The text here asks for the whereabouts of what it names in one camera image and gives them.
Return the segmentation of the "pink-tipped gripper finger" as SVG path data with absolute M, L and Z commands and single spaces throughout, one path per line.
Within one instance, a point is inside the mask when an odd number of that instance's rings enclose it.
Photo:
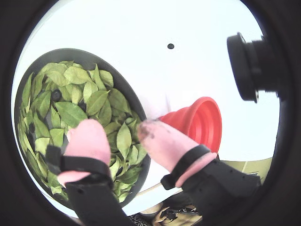
M 81 222 L 86 226 L 130 226 L 131 219 L 112 192 L 111 151 L 102 125 L 84 120 L 68 137 L 64 153 L 57 146 L 47 146 L 46 163 L 66 188 Z
M 137 132 L 148 155 L 169 172 L 161 179 L 164 188 L 181 188 L 204 218 L 235 211 L 261 186 L 259 176 L 234 169 L 159 120 L 141 122 Z

